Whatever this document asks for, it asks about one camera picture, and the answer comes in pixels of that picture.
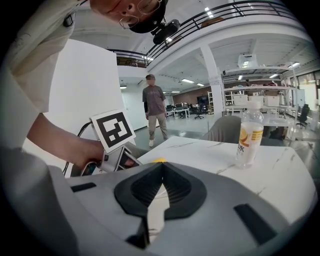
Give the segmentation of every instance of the gray t-shirt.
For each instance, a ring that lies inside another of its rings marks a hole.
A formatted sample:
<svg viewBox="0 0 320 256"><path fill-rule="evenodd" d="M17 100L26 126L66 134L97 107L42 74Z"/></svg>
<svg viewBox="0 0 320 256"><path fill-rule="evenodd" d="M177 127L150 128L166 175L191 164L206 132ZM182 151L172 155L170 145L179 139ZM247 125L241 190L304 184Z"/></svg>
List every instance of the gray t-shirt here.
<svg viewBox="0 0 320 256"><path fill-rule="evenodd" d="M163 104L165 98L166 96L159 86L148 86L143 89L142 101L148 104L149 116L156 116L166 111Z"/></svg>

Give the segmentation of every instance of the black rubber pad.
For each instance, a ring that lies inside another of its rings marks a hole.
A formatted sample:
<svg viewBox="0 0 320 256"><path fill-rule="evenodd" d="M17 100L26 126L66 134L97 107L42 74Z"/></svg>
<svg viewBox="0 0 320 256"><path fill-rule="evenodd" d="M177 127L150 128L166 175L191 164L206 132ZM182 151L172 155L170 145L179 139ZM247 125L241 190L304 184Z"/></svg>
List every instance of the black rubber pad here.
<svg viewBox="0 0 320 256"><path fill-rule="evenodd" d="M259 245L268 242L277 235L249 204L237 205L234 210Z"/></svg>
<svg viewBox="0 0 320 256"><path fill-rule="evenodd" d="M72 186L71 189L73 192L79 192L79 191L88 190L94 187L96 187L96 184L94 184L93 182L89 182L81 185Z"/></svg>

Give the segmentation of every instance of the orange label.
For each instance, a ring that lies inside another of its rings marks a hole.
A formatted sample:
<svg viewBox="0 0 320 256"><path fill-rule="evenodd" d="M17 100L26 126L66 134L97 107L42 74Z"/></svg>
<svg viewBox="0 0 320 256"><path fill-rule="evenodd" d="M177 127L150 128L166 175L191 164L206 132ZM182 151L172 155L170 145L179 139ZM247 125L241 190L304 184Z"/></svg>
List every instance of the orange label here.
<svg viewBox="0 0 320 256"><path fill-rule="evenodd" d="M259 140L261 140L261 138L262 138L262 133L263 133L263 130L259 130L259 131L254 131L254 132L252 132L251 140L252 140L252 141L259 141Z"/></svg>
<svg viewBox="0 0 320 256"><path fill-rule="evenodd" d="M248 139L247 131L245 129L241 128L240 137L239 137L239 143L242 144L245 147L249 147L249 144L246 143L247 139Z"/></svg>

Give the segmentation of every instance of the bottle label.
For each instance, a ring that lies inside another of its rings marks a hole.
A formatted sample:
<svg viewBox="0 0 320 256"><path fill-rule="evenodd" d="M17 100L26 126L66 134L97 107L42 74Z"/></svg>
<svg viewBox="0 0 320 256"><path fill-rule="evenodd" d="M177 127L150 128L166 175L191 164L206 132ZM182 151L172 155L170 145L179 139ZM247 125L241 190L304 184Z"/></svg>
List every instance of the bottle label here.
<svg viewBox="0 0 320 256"><path fill-rule="evenodd" d="M236 158L243 164L253 164L261 143L263 131L262 125L241 124Z"/></svg>

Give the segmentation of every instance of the hand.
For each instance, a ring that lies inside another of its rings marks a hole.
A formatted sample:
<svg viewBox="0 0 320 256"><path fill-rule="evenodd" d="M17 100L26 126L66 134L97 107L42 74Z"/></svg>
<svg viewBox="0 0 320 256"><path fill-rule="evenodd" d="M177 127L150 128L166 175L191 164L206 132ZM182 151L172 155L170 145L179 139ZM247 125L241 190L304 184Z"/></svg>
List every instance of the hand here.
<svg viewBox="0 0 320 256"><path fill-rule="evenodd" d="M102 160L104 154L104 147L100 141L84 139L83 140L83 151L76 158L77 161L74 163L77 167L83 170L89 162L99 162ZM124 166L127 168L132 167L135 164L130 158L125 162Z"/></svg>
<svg viewBox="0 0 320 256"><path fill-rule="evenodd" d="M84 169L88 162L99 162L104 155L104 147L100 141L79 138L78 151L74 152L73 163Z"/></svg>

